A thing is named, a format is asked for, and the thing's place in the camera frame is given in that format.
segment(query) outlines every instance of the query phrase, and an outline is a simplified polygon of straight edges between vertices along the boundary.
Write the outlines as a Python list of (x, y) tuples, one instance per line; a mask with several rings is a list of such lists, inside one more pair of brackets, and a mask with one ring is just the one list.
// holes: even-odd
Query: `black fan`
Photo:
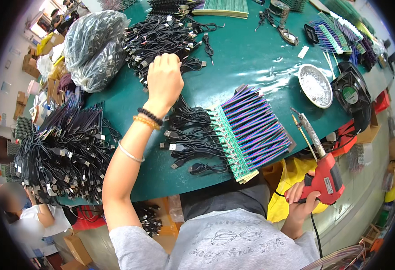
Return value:
[(354, 118), (356, 132), (363, 132), (370, 123), (371, 101), (364, 78), (350, 62), (338, 64), (341, 74), (331, 82), (336, 99)]

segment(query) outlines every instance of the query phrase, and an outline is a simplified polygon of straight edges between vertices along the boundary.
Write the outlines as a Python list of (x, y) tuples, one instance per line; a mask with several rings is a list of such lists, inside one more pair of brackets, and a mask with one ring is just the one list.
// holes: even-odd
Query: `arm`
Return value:
[(55, 28), (58, 27), (61, 24), (63, 18), (64, 18), (63, 16), (60, 16), (60, 20), (57, 23), (54, 23), (54, 27)]
[[(35, 197), (32, 194), (32, 192), (29, 192), (27, 187), (25, 187), (25, 191), (26, 191), (32, 205), (33, 206), (37, 205), (37, 201), (35, 200)], [(52, 226), (55, 223), (55, 218), (52, 215), (48, 205), (47, 204), (39, 204), (38, 207), (40, 208), (40, 212), (41, 212), (41, 213), (37, 213), (38, 221), (40, 221), (40, 223), (43, 224), (43, 226), (45, 228)]]
[[(157, 118), (163, 118), (181, 93), (184, 82), (179, 70), (181, 63), (175, 54), (157, 56), (148, 70), (150, 97), (143, 106)], [(152, 128), (140, 121), (132, 123), (121, 145), (134, 157), (141, 159)], [(139, 226), (141, 222), (131, 204), (130, 193), (136, 181), (140, 162), (119, 148), (115, 151), (103, 182), (103, 208), (109, 231), (122, 226)]]
[[(315, 172), (309, 171), (308, 174), (314, 176)], [(316, 198), (321, 196), (319, 191), (313, 191), (307, 196), (305, 203), (295, 203), (300, 199), (303, 188), (304, 180), (295, 183), (285, 193), (285, 198), (289, 199), (289, 214), (280, 231), (293, 240), (303, 235), (304, 220), (318, 206)]]

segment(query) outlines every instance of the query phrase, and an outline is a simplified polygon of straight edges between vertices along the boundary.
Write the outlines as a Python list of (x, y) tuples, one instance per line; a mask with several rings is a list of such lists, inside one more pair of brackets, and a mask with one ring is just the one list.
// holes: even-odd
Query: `factory floor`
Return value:
[[(347, 155), (336, 158), (345, 191), (336, 204), (314, 215), (324, 256), (346, 246), (355, 245), (384, 201), (381, 184), (389, 162), (389, 128), (386, 117), (386, 112), (378, 115), (378, 122), (382, 127), (372, 143), (373, 160), (370, 165), (359, 173), (352, 173), (349, 170)], [(283, 221), (274, 225), (280, 229)], [(310, 218), (304, 222), (303, 229), (313, 230)], [(57, 249), (65, 262), (73, 259), (63, 239), (63, 236), (68, 234), (70, 233), (66, 232), (54, 236)], [(92, 257), (95, 269), (119, 269), (106, 225), (79, 232), (77, 236), (81, 238)]]

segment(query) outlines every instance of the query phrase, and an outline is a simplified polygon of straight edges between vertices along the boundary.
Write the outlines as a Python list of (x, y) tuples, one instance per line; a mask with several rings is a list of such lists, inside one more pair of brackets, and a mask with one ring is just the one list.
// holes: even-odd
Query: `bow graphic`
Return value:
[(247, 226), (240, 234), (233, 231), (220, 230), (216, 232), (216, 236), (211, 239), (211, 245), (221, 246), (233, 241), (237, 237), (241, 237), (246, 241), (255, 241), (261, 237), (262, 230), (258, 227)]

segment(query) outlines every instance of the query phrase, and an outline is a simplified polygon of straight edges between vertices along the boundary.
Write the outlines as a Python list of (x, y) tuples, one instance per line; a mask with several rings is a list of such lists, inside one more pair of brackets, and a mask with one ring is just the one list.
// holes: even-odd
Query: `teal table surface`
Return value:
[[(297, 144), (291, 153), (272, 161), (276, 162), (307, 147), (292, 120), (289, 107), (296, 108), (308, 117), (319, 138), (335, 131), (351, 117), (336, 99), (328, 109), (314, 106), (302, 93), (298, 82), (298, 69), (305, 63), (318, 67), (332, 81), (331, 71), (322, 51), (317, 45), (307, 42), (303, 30), (304, 24), (315, 19), (318, 11), (307, 2), (303, 13), (289, 14), (286, 26), (300, 40), (299, 45), (294, 47), (282, 40), (278, 31), (267, 23), (255, 32), (259, 21), (258, 13), (264, 7), (251, 0), (248, 5), (247, 20), (224, 16), (195, 17), (201, 23), (225, 24), (225, 27), (209, 33), (210, 45), (214, 49), (214, 66), (211, 65), (203, 46), (193, 52), (201, 61), (207, 61), (207, 66), (200, 71), (183, 75), (182, 94), (190, 106), (210, 108), (230, 98), (235, 88), (243, 83), (261, 88), (260, 92), (270, 102), (279, 121)], [(131, 18), (132, 24), (137, 23), (145, 19), (147, 8), (146, 1), (137, 2), (125, 14)], [(202, 39), (202, 35), (197, 36), (197, 41)], [(297, 55), (304, 45), (310, 49), (304, 59), (301, 59)], [(332, 55), (331, 60), (337, 76), (338, 70)], [(88, 98), (87, 105), (104, 100), (104, 117), (124, 135), (133, 121), (132, 116), (137, 114), (137, 108), (148, 99), (148, 93), (142, 89), (132, 70), (124, 66), (104, 91), (94, 93)], [(218, 158), (195, 159), (182, 167), (172, 169), (170, 166), (174, 159), (170, 156), (170, 151), (159, 149), (159, 143), (165, 141), (163, 132), (166, 128), (165, 124), (150, 138), (144, 154), (146, 161), (141, 165), (131, 193), (132, 201), (184, 193), (231, 179), (229, 173), (190, 175), (187, 172), (189, 166), (196, 162), (218, 164)], [(83, 200), (70, 201), (66, 198), (60, 198), (60, 201), (66, 204), (88, 204)]]

